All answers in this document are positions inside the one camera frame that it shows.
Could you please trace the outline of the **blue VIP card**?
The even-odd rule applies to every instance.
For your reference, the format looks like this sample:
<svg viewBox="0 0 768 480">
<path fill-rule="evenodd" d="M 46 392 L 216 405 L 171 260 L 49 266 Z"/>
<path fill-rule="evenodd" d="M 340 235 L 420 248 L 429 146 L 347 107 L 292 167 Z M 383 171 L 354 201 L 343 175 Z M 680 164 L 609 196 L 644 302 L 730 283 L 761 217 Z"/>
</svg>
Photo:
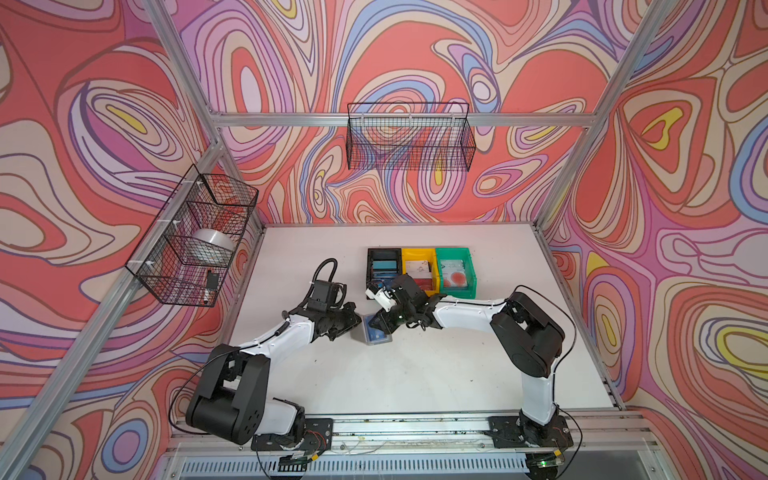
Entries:
<svg viewBox="0 0 768 480">
<path fill-rule="evenodd" d="M 370 344 L 381 344 L 391 340 L 390 336 L 386 332 L 371 326 L 368 326 L 367 328 L 366 337 Z"/>
</svg>

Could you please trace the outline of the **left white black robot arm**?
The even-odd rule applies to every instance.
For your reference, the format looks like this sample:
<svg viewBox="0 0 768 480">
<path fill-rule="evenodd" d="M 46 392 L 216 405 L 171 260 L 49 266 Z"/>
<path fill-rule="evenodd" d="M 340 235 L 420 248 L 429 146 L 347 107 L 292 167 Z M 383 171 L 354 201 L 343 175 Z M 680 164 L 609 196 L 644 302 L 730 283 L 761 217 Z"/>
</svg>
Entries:
<svg viewBox="0 0 768 480">
<path fill-rule="evenodd" d="M 240 346 L 215 347 L 199 371 L 185 412 L 186 425 L 236 445 L 263 439 L 283 449 L 318 440 L 306 426 L 306 410 L 268 392 L 273 370 L 318 339 L 330 341 L 357 327 L 362 318 L 346 300 L 347 286 L 334 280 L 338 260 L 315 270 L 299 304 L 281 313 L 272 331 Z"/>
</svg>

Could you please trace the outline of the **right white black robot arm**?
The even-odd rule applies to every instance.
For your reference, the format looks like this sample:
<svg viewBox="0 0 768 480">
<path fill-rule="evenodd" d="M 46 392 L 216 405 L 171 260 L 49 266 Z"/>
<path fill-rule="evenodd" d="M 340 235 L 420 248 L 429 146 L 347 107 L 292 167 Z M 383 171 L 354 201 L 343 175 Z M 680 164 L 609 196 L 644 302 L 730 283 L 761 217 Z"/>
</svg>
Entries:
<svg viewBox="0 0 768 480">
<path fill-rule="evenodd" d="M 497 446 L 525 445 L 565 450 L 573 445 L 567 421 L 555 401 L 555 371 L 563 355 L 564 330 L 534 300 L 520 291 L 497 300 L 429 295 L 407 274 L 390 284 L 370 283 L 366 297 L 380 310 L 373 328 L 387 334 L 399 327 L 466 329 L 493 334 L 520 372 L 522 407 L 505 427 L 504 417 L 489 425 Z"/>
</svg>

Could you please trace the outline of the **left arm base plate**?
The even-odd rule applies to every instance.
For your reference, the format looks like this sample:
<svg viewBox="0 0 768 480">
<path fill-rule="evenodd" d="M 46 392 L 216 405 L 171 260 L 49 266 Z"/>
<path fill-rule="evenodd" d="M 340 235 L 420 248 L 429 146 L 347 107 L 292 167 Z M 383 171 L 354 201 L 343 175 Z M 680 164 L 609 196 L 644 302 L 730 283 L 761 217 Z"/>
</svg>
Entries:
<svg viewBox="0 0 768 480">
<path fill-rule="evenodd" d="M 330 417 L 299 419 L 286 434 L 257 434 L 251 450 L 258 452 L 318 453 L 332 446 L 334 420 Z"/>
</svg>

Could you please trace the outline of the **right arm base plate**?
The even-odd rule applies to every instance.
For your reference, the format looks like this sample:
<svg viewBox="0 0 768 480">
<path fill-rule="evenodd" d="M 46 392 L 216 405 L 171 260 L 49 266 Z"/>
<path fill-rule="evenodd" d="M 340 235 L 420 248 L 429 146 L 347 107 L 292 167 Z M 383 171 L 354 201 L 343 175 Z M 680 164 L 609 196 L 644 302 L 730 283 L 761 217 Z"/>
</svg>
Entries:
<svg viewBox="0 0 768 480">
<path fill-rule="evenodd" d="M 552 448 L 565 450 L 574 446 L 573 437 L 562 415 L 555 414 L 545 425 L 524 415 L 491 416 L 483 432 L 495 448 Z"/>
</svg>

